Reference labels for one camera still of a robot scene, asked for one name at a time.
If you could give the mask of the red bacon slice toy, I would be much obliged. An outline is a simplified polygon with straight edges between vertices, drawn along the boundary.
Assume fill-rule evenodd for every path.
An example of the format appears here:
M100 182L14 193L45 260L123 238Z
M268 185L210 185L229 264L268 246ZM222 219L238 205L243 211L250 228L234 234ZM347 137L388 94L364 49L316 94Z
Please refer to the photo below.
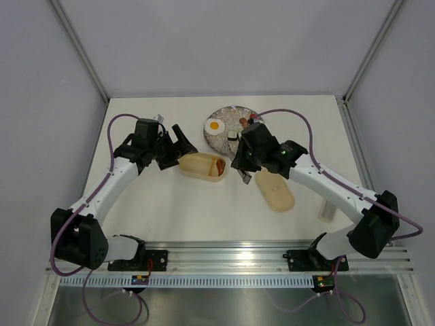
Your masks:
M226 166L226 163L225 163L224 160L222 160L222 159L218 159L218 160L216 161L217 175L218 175L219 177L220 177L221 175L223 175L224 170L225 170L225 166Z

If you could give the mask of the beige lunch box base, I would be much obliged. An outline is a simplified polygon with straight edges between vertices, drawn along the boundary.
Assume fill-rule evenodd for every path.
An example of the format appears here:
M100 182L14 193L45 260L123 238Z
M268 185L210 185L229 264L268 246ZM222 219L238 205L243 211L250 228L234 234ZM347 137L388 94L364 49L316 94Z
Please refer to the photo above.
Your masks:
M216 161L225 159L222 156L212 155L208 153L194 153L183 156L179 160L179 169L181 174L199 179L203 181L218 182L224 177L226 166L223 175L218 176Z

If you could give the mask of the metal tongs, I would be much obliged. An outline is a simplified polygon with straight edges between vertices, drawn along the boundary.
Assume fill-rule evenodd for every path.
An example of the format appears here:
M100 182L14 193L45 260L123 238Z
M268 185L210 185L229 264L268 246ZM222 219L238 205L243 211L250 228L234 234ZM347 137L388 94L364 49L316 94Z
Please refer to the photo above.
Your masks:
M224 148L224 153L230 158L231 161L233 161L236 157L236 153L234 153L231 150L228 140L224 140L223 148ZM251 181L251 175L248 172L245 172L244 170L237 170L237 172L242 178L244 184L248 185L249 182Z

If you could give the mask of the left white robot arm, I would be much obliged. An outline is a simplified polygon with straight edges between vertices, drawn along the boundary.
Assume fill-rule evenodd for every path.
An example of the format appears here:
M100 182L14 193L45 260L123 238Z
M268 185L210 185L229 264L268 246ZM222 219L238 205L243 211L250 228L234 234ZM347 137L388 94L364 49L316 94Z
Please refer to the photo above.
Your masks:
M156 162L160 170L178 165L179 159L197 149L175 124L176 141L156 120L138 120L111 156L108 170L98 184L68 209L56 209L50 218L52 248L50 263L56 259L96 270L105 262L123 261L131 270L140 270L147 261L145 243L134 236L107 237L103 222L124 190Z

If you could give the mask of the round speckled grey plate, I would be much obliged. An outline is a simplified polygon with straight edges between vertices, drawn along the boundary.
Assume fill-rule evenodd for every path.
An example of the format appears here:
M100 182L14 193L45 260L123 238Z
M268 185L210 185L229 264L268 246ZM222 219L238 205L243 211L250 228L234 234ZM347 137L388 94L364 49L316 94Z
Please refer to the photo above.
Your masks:
M223 133L216 135L216 136L207 134L204 131L204 125L206 122L206 120L205 120L205 122L203 124L203 136L204 136L205 141L208 144L208 146L210 146L210 148L212 148L214 151L225 155L224 148L223 148L223 142L224 142L224 140L228 140L227 139L228 132L230 130L234 130L239 134L239 137L240 137L241 132L244 128L239 123L239 119L244 117L248 121L249 116L252 113L255 113L256 115L258 114L257 112L255 112L254 110L252 110L250 108L238 106L238 105L231 105L231 106L222 107L222 108L218 109L217 111L213 112L206 120L208 120L209 118L222 120L225 124L225 131L223 131ZM228 141L228 142L230 144L231 150L235 153L237 151L239 139L238 139L238 141Z

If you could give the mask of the left sushi roll piece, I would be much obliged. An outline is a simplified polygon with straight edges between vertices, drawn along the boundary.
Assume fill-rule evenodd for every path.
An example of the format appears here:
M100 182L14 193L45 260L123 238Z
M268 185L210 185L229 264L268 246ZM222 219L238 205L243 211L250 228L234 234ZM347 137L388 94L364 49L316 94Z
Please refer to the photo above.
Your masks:
M227 134L227 139L228 139L229 141L238 141L238 139L239 139L239 134L238 134L236 131L234 131L234 130L230 130L230 131L228 132L228 134Z

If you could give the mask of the toy fried egg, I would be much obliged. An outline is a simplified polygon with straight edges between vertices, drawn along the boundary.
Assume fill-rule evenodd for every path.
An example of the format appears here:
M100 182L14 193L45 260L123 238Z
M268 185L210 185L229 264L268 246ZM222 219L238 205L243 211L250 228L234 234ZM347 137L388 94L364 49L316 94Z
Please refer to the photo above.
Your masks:
M220 119L209 118L204 125L204 131L207 134L216 136L225 131L225 124Z

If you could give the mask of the clear plastic tongs holder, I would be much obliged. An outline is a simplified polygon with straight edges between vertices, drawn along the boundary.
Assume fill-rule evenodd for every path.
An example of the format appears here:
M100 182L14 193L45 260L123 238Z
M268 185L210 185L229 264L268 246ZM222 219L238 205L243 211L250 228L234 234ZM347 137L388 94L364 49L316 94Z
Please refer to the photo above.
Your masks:
M325 223L332 223L337 214L337 207L330 201L324 199L319 210L318 217Z

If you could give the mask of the left circuit board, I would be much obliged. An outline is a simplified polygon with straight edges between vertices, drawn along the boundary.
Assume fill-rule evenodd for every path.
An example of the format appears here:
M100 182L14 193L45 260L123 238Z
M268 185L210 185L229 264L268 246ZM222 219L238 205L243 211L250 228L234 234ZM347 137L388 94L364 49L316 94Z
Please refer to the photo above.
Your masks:
M146 275L132 275L131 285L147 286L149 284L149 280L149 276Z

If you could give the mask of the right circuit board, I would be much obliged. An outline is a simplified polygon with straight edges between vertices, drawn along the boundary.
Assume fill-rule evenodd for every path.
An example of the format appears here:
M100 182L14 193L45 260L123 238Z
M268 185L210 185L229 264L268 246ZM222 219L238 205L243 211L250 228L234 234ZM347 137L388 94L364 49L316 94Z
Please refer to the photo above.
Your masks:
M333 276L314 276L313 291L315 293L324 293L334 290Z

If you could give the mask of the aluminium front rail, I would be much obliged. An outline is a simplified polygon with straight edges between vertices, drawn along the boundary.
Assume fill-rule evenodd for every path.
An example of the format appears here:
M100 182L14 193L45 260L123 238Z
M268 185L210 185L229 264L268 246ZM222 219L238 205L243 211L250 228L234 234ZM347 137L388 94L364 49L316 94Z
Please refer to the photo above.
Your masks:
M148 250L166 250L167 274L287 274L283 255L305 249L307 241L149 242ZM348 253L349 274L413 274L404 247L386 247L376 259Z

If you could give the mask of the aluminium rail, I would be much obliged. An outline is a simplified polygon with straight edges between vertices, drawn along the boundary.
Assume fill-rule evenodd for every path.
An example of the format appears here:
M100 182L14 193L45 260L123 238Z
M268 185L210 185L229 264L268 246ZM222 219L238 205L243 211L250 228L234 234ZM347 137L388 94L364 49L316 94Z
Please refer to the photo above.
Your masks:
M287 274L283 255L305 249L307 241L149 242L148 250L166 250L167 274ZM386 247L376 259L348 253L349 274L413 274L404 247Z
M347 138L351 146L352 154L356 162L358 174L360 176L362 185L365 188L375 191L376 187L370 173L366 155L362 146L362 140L359 135L355 120L350 110L350 105L347 104L343 96L335 95L336 104L345 127Z

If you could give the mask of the right side aluminium rail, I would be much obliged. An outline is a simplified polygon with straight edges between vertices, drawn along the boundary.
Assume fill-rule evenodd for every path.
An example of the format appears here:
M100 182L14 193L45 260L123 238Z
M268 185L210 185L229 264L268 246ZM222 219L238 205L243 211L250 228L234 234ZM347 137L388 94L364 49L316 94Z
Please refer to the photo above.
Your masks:
M362 185L365 188L375 191L376 187L370 173L366 155L362 146L362 140L359 135L355 120L350 110L350 105L347 104L343 96L335 95L336 104L345 127L347 138L351 146L352 154L356 162L358 174L360 176Z

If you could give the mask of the left aluminium frame post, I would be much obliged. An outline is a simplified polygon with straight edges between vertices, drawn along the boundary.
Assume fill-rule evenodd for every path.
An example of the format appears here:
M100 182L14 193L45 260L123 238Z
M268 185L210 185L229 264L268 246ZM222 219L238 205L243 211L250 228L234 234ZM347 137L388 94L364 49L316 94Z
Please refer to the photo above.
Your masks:
M69 40L74 52L76 53L78 59L80 60L83 68L85 69L88 77L90 78L93 86L96 88L101 100L107 107L109 104L110 96L108 95L101 78L99 77L93 63L91 62L84 45L82 44L80 37L75 30L75 27L64 8L62 1L59 0L48 0L48 5L52 8L56 19L59 21L62 30Z

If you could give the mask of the right aluminium frame post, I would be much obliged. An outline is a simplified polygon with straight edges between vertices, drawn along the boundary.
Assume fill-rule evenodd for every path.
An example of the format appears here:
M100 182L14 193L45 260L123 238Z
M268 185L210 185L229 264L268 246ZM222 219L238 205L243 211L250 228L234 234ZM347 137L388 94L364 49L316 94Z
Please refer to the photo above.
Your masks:
M384 17L381 26L379 27L374 39L371 41L368 50L366 51L363 60L361 61L351 83L347 87L342 100L344 104L348 104L355 94L360 82L368 71L372 61L375 59L378 51L380 50L383 42L386 40L389 30L392 28L394 22L400 15L403 6L407 3L406 0L394 0L390 6L386 16Z

